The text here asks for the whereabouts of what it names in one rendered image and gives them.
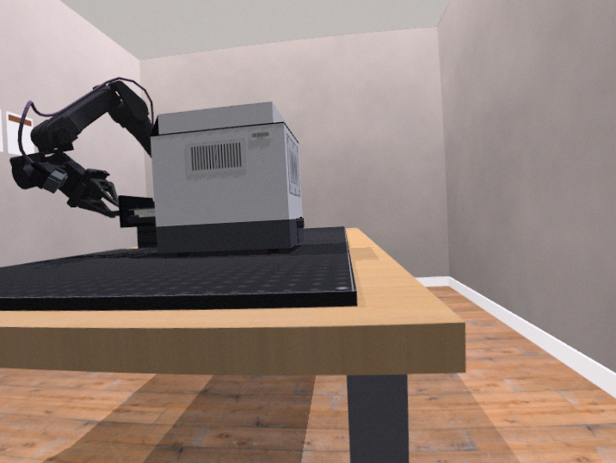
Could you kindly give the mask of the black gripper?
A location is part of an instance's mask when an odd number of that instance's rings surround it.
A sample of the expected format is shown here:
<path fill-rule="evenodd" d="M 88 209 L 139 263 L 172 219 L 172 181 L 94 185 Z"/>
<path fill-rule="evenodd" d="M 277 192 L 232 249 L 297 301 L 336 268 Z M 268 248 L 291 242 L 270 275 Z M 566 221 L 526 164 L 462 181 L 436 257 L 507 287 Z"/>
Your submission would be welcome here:
<path fill-rule="evenodd" d="M 67 204 L 70 207 L 78 206 L 79 208 L 98 212 L 104 215 L 104 212 L 111 210 L 101 200 L 103 197 L 110 203 L 119 207 L 118 196 L 116 194 L 114 184 L 106 180 L 107 176 L 110 176 L 110 174 L 105 170 L 86 169 L 71 194 L 71 197 L 67 201 Z M 110 193 L 113 199 L 107 194 L 107 192 Z"/>

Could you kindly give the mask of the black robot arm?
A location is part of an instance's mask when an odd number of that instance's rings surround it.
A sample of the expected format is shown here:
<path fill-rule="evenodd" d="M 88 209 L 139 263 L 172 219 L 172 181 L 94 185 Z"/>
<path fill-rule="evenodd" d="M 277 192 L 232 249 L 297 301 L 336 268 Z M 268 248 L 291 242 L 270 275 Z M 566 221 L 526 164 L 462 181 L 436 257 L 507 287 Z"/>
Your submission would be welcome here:
<path fill-rule="evenodd" d="M 20 188 L 38 187 L 53 194 L 59 189 L 70 198 L 86 169 L 64 151 L 74 150 L 72 143 L 78 139 L 77 135 L 107 112 L 113 121 L 134 136 L 151 157 L 153 125 L 145 101 L 120 80 L 104 86 L 32 129 L 30 138 L 39 152 L 27 156 L 39 165 L 39 170 L 32 167 L 24 156 L 9 160 L 12 176 Z M 46 157 L 48 154 L 52 155 Z"/>

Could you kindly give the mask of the grey heat sealer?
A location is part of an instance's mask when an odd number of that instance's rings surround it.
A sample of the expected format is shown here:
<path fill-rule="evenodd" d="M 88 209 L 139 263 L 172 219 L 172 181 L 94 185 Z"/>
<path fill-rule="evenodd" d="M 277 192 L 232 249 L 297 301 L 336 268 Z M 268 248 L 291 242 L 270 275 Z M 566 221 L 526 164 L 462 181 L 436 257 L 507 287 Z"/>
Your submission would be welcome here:
<path fill-rule="evenodd" d="M 155 216 L 130 211 L 153 198 L 126 195 L 104 216 L 156 223 L 157 253 L 278 253 L 304 241 L 299 142 L 273 102 L 158 114 L 150 137 Z"/>

